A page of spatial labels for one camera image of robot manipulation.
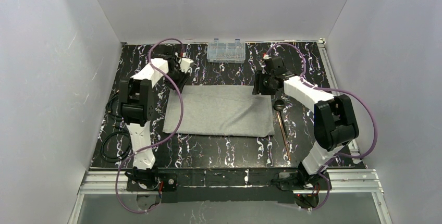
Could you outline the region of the grey cloth napkin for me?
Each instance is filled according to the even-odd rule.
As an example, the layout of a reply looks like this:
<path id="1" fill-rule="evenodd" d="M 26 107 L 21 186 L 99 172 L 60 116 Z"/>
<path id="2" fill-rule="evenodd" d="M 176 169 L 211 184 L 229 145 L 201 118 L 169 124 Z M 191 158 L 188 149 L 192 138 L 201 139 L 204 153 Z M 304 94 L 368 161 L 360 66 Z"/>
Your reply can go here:
<path id="1" fill-rule="evenodd" d="M 274 135 L 273 108 L 268 95 L 253 95 L 246 85 L 186 85 L 180 126 L 179 97 L 171 91 L 164 133 L 265 138 Z"/>

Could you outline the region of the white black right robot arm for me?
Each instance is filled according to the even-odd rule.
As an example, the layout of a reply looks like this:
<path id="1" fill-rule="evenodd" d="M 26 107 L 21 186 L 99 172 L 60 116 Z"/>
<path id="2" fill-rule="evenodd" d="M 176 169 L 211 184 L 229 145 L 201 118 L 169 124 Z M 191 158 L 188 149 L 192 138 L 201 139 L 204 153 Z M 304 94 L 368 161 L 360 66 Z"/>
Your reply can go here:
<path id="1" fill-rule="evenodd" d="M 350 97 L 334 96 L 290 72 L 279 56 L 264 56 L 264 68 L 255 73 L 254 95 L 275 95 L 282 91 L 314 113 L 315 143 L 298 166 L 306 176 L 326 168 L 344 145 L 359 135 L 359 127 Z"/>

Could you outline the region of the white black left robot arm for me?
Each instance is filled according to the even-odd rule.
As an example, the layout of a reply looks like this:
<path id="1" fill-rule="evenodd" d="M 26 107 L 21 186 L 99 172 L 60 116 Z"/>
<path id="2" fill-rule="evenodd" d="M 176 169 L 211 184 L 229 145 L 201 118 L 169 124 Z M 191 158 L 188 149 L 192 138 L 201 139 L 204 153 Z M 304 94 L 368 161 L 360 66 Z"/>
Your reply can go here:
<path id="1" fill-rule="evenodd" d="M 155 85 L 165 79 L 165 83 L 178 93 L 180 104 L 179 123 L 183 119 L 182 90 L 190 77 L 190 68 L 194 62 L 186 57 L 184 47 L 179 54 L 148 52 L 148 64 L 138 73 L 120 80 L 119 112 L 129 131 L 133 148 L 133 166 L 147 170 L 154 167 L 156 158 L 152 148 L 162 142 L 153 144 L 150 134 L 150 122 L 155 111 Z"/>

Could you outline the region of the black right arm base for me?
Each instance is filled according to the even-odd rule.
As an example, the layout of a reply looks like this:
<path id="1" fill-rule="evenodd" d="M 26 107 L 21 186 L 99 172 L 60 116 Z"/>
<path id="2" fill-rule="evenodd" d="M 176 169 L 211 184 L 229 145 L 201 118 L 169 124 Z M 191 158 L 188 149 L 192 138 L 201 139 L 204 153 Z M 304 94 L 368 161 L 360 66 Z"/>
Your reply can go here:
<path id="1" fill-rule="evenodd" d="M 272 181 L 279 189 L 283 191 L 314 191 L 332 188 L 327 171 L 310 175 L 303 167 L 301 169 L 285 170 L 280 172 Z"/>

